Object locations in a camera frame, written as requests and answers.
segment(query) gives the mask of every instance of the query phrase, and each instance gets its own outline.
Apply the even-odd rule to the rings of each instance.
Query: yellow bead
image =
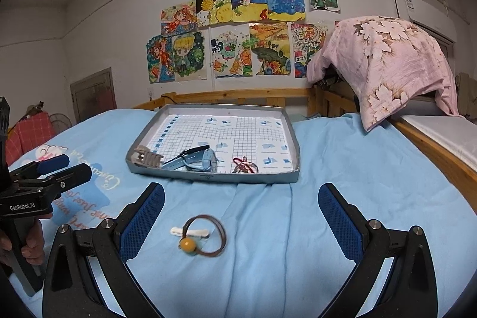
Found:
[[[196,250],[197,244],[190,237],[184,237],[179,242],[179,248],[182,249],[184,252],[187,252],[188,254],[191,254],[192,252],[194,252]]]

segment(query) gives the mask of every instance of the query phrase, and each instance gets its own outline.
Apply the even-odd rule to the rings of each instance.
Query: door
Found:
[[[77,123],[117,108],[111,68],[72,83],[70,88]]]

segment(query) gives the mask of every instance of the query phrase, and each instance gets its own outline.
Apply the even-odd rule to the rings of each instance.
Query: air conditioner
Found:
[[[457,42],[454,22],[434,6],[422,0],[396,0],[400,19],[413,22],[447,45]]]

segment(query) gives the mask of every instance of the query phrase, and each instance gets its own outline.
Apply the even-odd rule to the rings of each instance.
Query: brown hair tie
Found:
[[[204,218],[206,220],[209,220],[217,227],[217,230],[219,231],[219,234],[220,234],[220,240],[222,242],[218,250],[214,252],[204,252],[199,247],[197,247],[196,242],[193,239],[191,239],[190,237],[187,237],[187,230],[189,229],[192,222],[194,222],[198,218]],[[198,215],[198,216],[189,218],[187,222],[184,224],[184,226],[182,227],[182,239],[180,239],[179,241],[179,248],[187,253],[196,253],[202,256],[214,257],[214,256],[220,255],[220,253],[224,250],[226,243],[227,243],[227,235],[225,234],[225,229],[223,225],[220,223],[220,221],[217,220],[215,217],[212,217],[209,215]]]

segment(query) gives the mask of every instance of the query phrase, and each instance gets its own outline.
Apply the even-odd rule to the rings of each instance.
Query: wooden bed frame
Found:
[[[336,92],[323,91],[317,86],[312,88],[236,89],[182,95],[172,92],[162,95],[159,99],[140,104],[135,108],[153,111],[172,103],[246,104],[247,100],[257,99],[264,99],[267,106],[285,108],[286,100],[295,98],[306,99],[307,116],[318,113],[321,116],[333,118],[344,113],[356,112],[353,100]],[[442,171],[449,182],[466,198],[474,212],[477,212],[477,172],[404,120],[388,120]]]

